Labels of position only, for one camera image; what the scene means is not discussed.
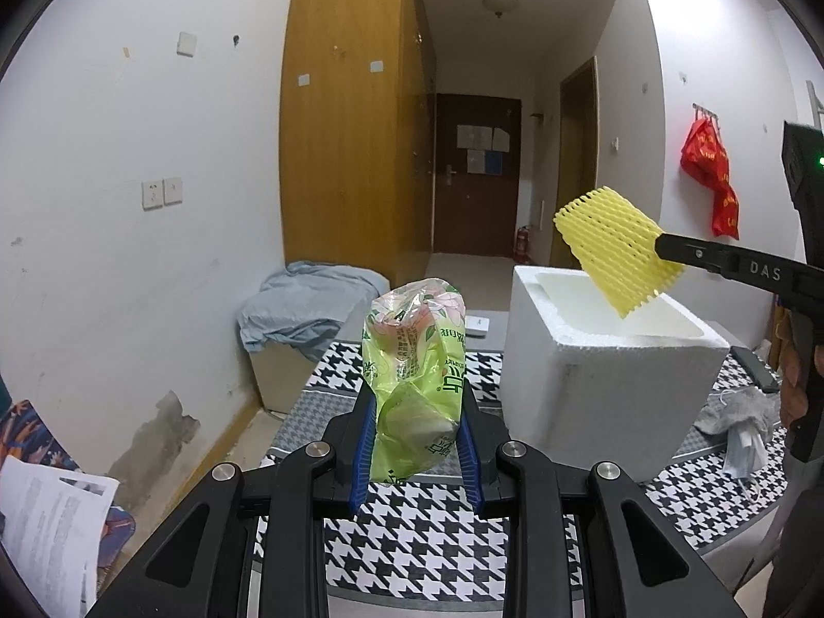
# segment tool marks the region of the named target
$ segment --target yellow foam fruit net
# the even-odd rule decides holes
[[[621,318],[663,293],[684,271],[684,265],[655,253],[655,240],[663,232],[655,221],[606,186],[570,201],[554,220]]]

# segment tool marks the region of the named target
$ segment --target plastic bag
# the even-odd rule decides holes
[[[715,191],[713,202],[713,234],[739,238],[739,198],[731,187]]]
[[[377,399],[372,480],[398,483],[449,455],[460,424],[467,311],[439,278],[391,290],[364,322],[364,379]]]
[[[711,118],[696,118],[681,149],[681,168],[712,190],[729,187],[729,159]]]
[[[727,432],[727,457],[721,472],[732,478],[752,478],[767,464],[764,440],[752,421],[733,425]]]
[[[713,235],[739,239],[739,199],[729,184],[727,150],[710,117],[695,114],[695,121],[681,149],[681,168],[714,192]]]

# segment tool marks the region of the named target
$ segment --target red bag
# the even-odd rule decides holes
[[[695,119],[681,149],[681,167],[702,186],[724,190],[729,186],[729,160],[711,118]]]
[[[681,149],[681,168],[702,186],[715,192],[713,234],[739,238],[739,198],[729,184],[729,158],[721,135],[710,117],[695,114]]]
[[[713,203],[713,234],[739,238],[739,198],[731,187],[715,192]]]

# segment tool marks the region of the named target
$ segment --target white wall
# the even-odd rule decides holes
[[[647,0],[598,0],[571,34],[549,49],[538,70],[537,105],[545,114],[536,135],[533,192],[537,228],[531,257],[538,264],[550,261],[558,185],[560,83],[593,56],[598,80],[596,184],[617,190],[654,220],[661,211],[663,88],[652,16]],[[616,137],[618,153],[611,149]]]
[[[711,192],[680,170],[693,102],[720,115],[741,204],[740,245],[792,257],[797,218],[781,164],[784,120],[795,117],[787,65],[769,17],[756,0],[649,0],[661,53],[666,161],[660,224],[711,239]],[[691,269],[673,296],[743,342],[765,336],[768,293]]]
[[[813,82],[817,98],[824,102],[824,68],[821,67],[821,63],[813,53],[813,49],[810,49],[806,39],[783,8],[769,12],[769,22],[776,32],[776,37],[778,37],[781,49],[784,51],[784,58],[787,61],[789,78],[792,81],[793,94],[795,95],[796,111],[798,112],[796,122],[814,125],[813,105],[810,102],[806,82]],[[801,262],[806,262],[800,223],[798,223],[795,258]]]
[[[595,50],[598,186],[621,193],[653,220],[661,215],[666,154],[661,57],[647,0],[615,0]],[[618,152],[611,142],[618,138]]]
[[[486,95],[521,101],[521,176],[518,180],[517,227],[530,221],[533,198],[533,150],[535,119],[535,78],[533,72],[519,65],[466,61],[438,57],[436,76],[438,93]]]
[[[85,470],[173,390],[187,475],[253,396],[235,315],[283,264],[288,3],[56,0],[0,83],[0,369]],[[143,212],[173,175],[183,204]]]

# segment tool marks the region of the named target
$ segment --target electrical outlet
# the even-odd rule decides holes
[[[163,182],[143,182],[143,211],[158,209],[163,206]]]
[[[163,179],[163,203],[180,204],[183,201],[183,179],[174,176],[171,179]]]

